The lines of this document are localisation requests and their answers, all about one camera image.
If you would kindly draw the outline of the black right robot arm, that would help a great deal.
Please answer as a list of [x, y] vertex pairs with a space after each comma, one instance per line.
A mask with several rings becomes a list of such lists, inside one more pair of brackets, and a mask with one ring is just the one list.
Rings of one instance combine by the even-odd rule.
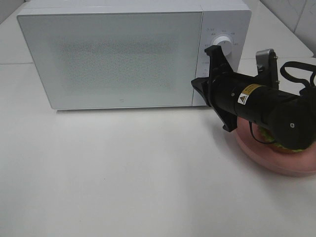
[[205, 50], [209, 75], [192, 80], [193, 88], [212, 107], [227, 132], [237, 128], [237, 119], [267, 129], [273, 143], [291, 150], [304, 150], [316, 139], [316, 68], [289, 61], [277, 67], [272, 49], [258, 51], [258, 74], [233, 71], [222, 48]]

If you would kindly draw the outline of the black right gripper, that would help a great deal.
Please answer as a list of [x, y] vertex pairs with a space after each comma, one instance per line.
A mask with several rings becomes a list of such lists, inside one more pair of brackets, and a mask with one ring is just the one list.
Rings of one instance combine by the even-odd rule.
[[223, 129], [232, 132], [237, 129], [239, 115], [235, 106], [242, 88], [255, 83], [257, 77], [234, 72], [220, 46], [210, 46], [204, 52], [209, 56], [209, 76], [196, 78], [191, 84], [206, 105], [213, 108]]

